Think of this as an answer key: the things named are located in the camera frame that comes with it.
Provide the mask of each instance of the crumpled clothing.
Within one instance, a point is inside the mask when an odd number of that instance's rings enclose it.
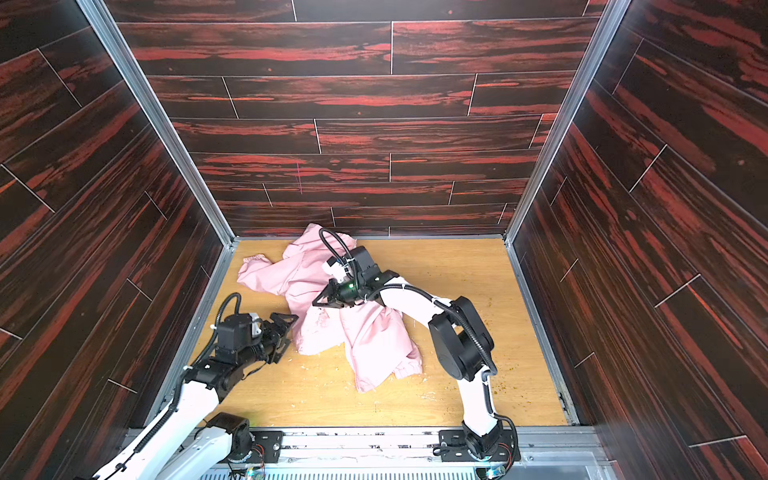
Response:
[[[421,354],[397,310],[376,302],[343,309],[312,306],[331,278],[323,271],[323,262],[332,254],[319,238],[320,228],[311,223],[277,263],[264,255],[243,259],[237,282],[257,292],[286,297],[291,313],[299,317],[293,339],[302,355],[316,355],[345,343],[346,358],[361,393],[381,385],[390,373],[398,379],[421,373]],[[339,236],[348,248],[356,247],[352,237],[343,233]],[[326,240],[337,251],[343,251],[330,235]]]

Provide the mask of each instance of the pink fabric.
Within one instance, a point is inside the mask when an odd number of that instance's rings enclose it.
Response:
[[[368,392],[390,373],[401,379],[422,372],[419,349],[408,336],[402,314],[376,302],[353,308],[325,309],[312,306],[330,276],[323,262],[331,253],[319,238],[320,225],[311,223],[304,234],[283,252],[283,260],[270,262],[264,255],[243,259],[237,282],[257,292],[284,295],[288,307],[299,319],[293,327],[296,348],[302,355],[316,355],[345,343],[346,358],[355,373],[359,392]],[[340,235],[350,248],[355,239]],[[329,243],[343,248],[331,236]]]

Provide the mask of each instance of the white seam line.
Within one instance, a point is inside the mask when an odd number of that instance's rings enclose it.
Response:
[[[576,367],[578,367],[579,365],[581,365],[582,363],[586,362],[586,361],[587,361],[587,359],[589,359],[589,357],[591,357],[591,356],[593,356],[593,355],[594,355],[594,352],[592,352],[592,353],[590,353],[589,355],[585,356],[583,360],[581,360],[579,363],[577,363],[576,365],[574,365],[574,368],[576,368]]]
[[[107,379],[108,382],[114,383],[115,385],[119,386],[122,389],[126,389],[128,392],[138,393],[134,389],[129,389],[127,386],[123,385],[122,383],[117,383],[113,379]]]
[[[19,183],[20,183],[20,184],[21,184],[21,185],[22,185],[24,188],[26,188],[26,189],[29,191],[29,193],[30,193],[30,194],[34,195],[34,196],[35,196],[35,198],[37,198],[38,200],[40,200],[40,202],[41,202],[43,205],[45,205],[46,207],[48,207],[48,209],[49,209],[51,212],[53,212],[54,214],[56,213],[56,210],[52,209],[50,205],[48,205],[47,203],[45,203],[45,200],[41,199],[41,198],[40,198],[40,196],[39,196],[39,195],[37,195],[37,194],[36,194],[34,191],[32,191],[32,189],[31,189],[30,187],[27,187],[27,184],[25,184],[24,182],[22,182],[22,181],[21,181],[21,179],[19,179],[19,177],[16,177],[16,175],[15,175],[15,174],[14,174],[12,171],[10,171],[10,170],[8,169],[8,167],[6,167],[5,165],[2,165],[2,164],[0,164],[0,167],[3,167],[3,169],[4,169],[5,171],[7,171],[7,172],[8,172],[8,174],[10,174],[10,175],[11,175],[11,177],[14,177],[14,179],[15,179],[17,182],[19,182]]]
[[[266,191],[266,184],[261,182],[261,186],[264,187],[264,193],[266,194],[266,199],[270,201],[270,207],[274,207],[274,205],[272,205],[272,199],[270,198],[270,192]]]
[[[498,222],[496,222],[497,225],[501,224],[504,212],[507,210],[507,205],[509,204],[504,204],[504,208],[502,208],[502,214],[498,216]]]
[[[146,296],[147,300],[149,300],[150,302],[152,301],[152,298],[149,295],[147,295],[146,293],[144,293],[144,291],[142,289],[140,289],[136,283],[133,283],[133,281],[130,278],[127,278],[126,280],[128,280],[128,283],[130,283],[131,285],[136,287],[136,290],[138,290],[140,294]]]
[[[475,83],[472,84],[472,95],[469,96],[469,106],[467,107],[467,117],[469,116],[469,112],[472,110],[472,100],[475,98],[475,87],[478,84],[478,75],[475,74]]]
[[[541,114],[541,118],[538,119],[536,130],[533,131],[533,137],[531,137],[531,143],[528,145],[528,148],[533,147],[533,141],[536,140],[536,134],[538,133],[538,128],[541,126],[541,121],[544,120],[544,115],[545,114]]]
[[[322,154],[323,153],[323,147],[320,147],[320,133],[317,131],[317,119],[313,118],[312,122],[315,124],[315,136],[317,137],[317,150]]]
[[[650,168],[654,166],[654,164],[656,163],[656,159],[659,158],[659,156],[661,155],[661,152],[663,152],[665,148],[667,148],[667,144],[664,144],[664,146],[661,148],[661,150],[659,150],[659,153],[656,155],[656,157],[654,157],[654,159],[650,162],[650,164],[645,169],[645,171],[642,173],[642,175],[640,175],[640,178],[638,178],[637,181],[634,183],[634,185],[632,185],[632,188],[629,189],[629,193],[630,194],[632,193],[632,190],[634,190],[634,188],[640,183],[640,180],[643,180],[643,177],[645,177],[645,174],[648,173]]]
[[[154,205],[154,207],[155,207],[155,208],[157,208],[157,211],[158,211],[158,212],[160,212],[160,215],[162,215],[162,216],[163,216],[163,218],[164,218],[164,219],[167,221],[167,220],[168,220],[168,217],[166,217],[166,216],[165,216],[165,214],[164,214],[164,213],[163,213],[163,211],[160,209],[160,207],[158,207],[158,206],[157,206],[157,204],[154,202],[154,200],[152,200],[152,196],[149,194],[149,192],[147,192],[147,191],[145,190],[145,191],[144,191],[144,193],[147,195],[147,197],[149,197],[149,201],[150,201],[150,202],[152,202],[152,204]]]
[[[701,443],[694,443],[692,445],[688,445],[689,449],[695,448],[695,447],[704,447],[707,445],[712,445],[713,443],[723,443],[723,442],[732,442],[733,440],[740,440],[745,439],[746,435],[736,435],[735,437],[728,437],[727,439],[720,439],[720,440],[712,440],[710,442],[701,442]]]
[[[627,63],[627,66],[624,68],[624,71],[621,72],[621,76],[619,77],[619,81],[616,82],[616,86],[614,87],[614,90],[611,92],[611,96],[613,96],[614,93],[616,93],[616,89],[619,88],[619,84],[622,80],[624,80],[624,76],[627,74],[627,70],[629,70],[629,66],[632,65],[632,61],[634,60],[634,56],[637,55],[637,51],[640,50],[640,45],[643,44],[643,41],[645,38],[640,39],[640,43],[637,44],[637,48],[634,49],[634,53],[629,59],[629,62]]]
[[[235,102],[232,100],[232,94],[230,93],[230,88],[227,87],[227,81],[224,80],[224,77],[221,78],[221,83],[224,84],[224,90],[227,91],[227,97],[230,98],[230,103],[232,104],[232,110],[235,112],[235,118],[240,119],[240,116],[237,114],[237,109],[235,108]]]
[[[395,70],[395,22],[389,23],[389,74]]]
[[[0,332],[5,333],[6,335],[10,335],[10,336],[12,336],[15,339],[19,339],[19,340],[23,340],[24,339],[23,337],[20,337],[20,336],[16,335],[13,332],[9,332],[8,330],[6,330],[6,329],[4,329],[2,327],[0,327]]]
[[[299,167],[299,162],[296,162],[296,179],[299,181],[299,193],[304,194],[304,189],[301,187],[301,167]],[[264,191],[266,192],[265,183],[262,182],[262,185],[264,185]]]
[[[563,280],[565,280],[565,277],[566,277],[566,276],[568,276],[568,274],[571,272],[571,269],[574,267],[574,265],[576,264],[576,262],[578,262],[578,258],[577,258],[576,260],[574,260],[574,262],[573,262],[573,263],[571,264],[571,266],[568,268],[568,271],[566,271],[566,272],[565,272],[565,275],[563,275],[563,277],[560,279],[560,282],[558,282],[558,283],[562,283],[562,281],[563,281]]]
[[[552,197],[552,201],[549,202],[549,206],[551,207],[555,200],[557,200],[558,195],[560,194],[560,190],[563,189],[563,185],[565,185],[565,181],[568,179],[568,176],[563,178],[562,183],[560,183],[560,187],[558,187],[558,191],[554,192],[554,197]]]
[[[681,291],[683,288],[685,288],[686,286],[688,286],[688,285],[689,285],[691,282],[693,282],[695,279],[699,278],[700,276],[701,276],[701,273],[697,273],[697,274],[694,276],[694,278],[692,278],[692,279],[688,280],[686,283],[684,283],[683,285],[681,285],[681,286],[680,286],[680,288],[678,288],[677,290],[675,290],[675,291],[673,291],[672,293],[670,293],[669,295],[667,295],[667,296],[664,298],[664,300],[661,300],[659,303],[657,303],[656,305],[654,305],[654,308],[658,308],[658,307],[659,307],[659,306],[660,306],[662,303],[664,303],[664,302],[666,302],[667,300],[669,300],[670,298],[672,298],[672,296],[673,296],[675,293],[677,293],[677,292]]]
[[[74,94],[72,93],[72,90],[70,90],[70,89],[69,89],[69,87],[67,86],[67,84],[65,84],[65,83],[64,83],[64,81],[61,79],[61,76],[59,76],[59,74],[58,74],[58,72],[56,71],[56,69],[55,69],[55,68],[53,68],[53,65],[51,65],[51,62],[50,62],[50,61],[48,61],[48,59],[45,57],[45,55],[43,55],[43,52],[40,50],[40,48],[36,48],[35,50],[37,50],[37,51],[38,51],[38,53],[40,54],[40,56],[41,56],[41,57],[43,57],[43,60],[45,60],[45,63],[47,63],[47,64],[48,64],[48,67],[51,67],[51,70],[53,70],[53,72],[56,74],[56,77],[57,77],[57,78],[58,78],[58,80],[61,82],[61,84],[62,84],[62,85],[64,85],[64,88],[66,88],[66,89],[67,89],[67,91],[69,92],[69,94],[72,96],[72,98],[74,98],[74,101],[76,101],[76,102],[78,103],[78,106],[79,106],[80,108],[83,108],[83,104],[82,104],[82,103],[80,103],[80,101],[78,100],[78,98],[77,98],[77,97],[75,97],[75,96],[74,96]]]

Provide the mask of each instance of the dark red wood wall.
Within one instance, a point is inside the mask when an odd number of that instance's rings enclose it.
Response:
[[[221,244],[74,0],[0,3],[0,478],[90,478]]]
[[[599,0],[108,0],[234,232],[501,233]]]
[[[766,25],[634,0],[515,239],[627,480],[768,478]]]

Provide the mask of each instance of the pink garment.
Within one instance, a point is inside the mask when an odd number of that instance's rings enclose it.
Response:
[[[355,373],[359,392],[381,385],[390,373],[399,379],[422,372],[422,357],[402,323],[402,314],[376,302],[353,308],[312,306],[328,284],[323,262],[331,253],[319,238],[320,225],[311,223],[302,236],[283,252],[283,260],[270,262],[264,255],[243,259],[237,282],[257,292],[285,295],[288,307],[299,319],[293,327],[296,348],[302,355],[316,355],[346,343],[346,358]],[[355,239],[340,235],[348,248]],[[331,246],[343,248],[330,235]]]

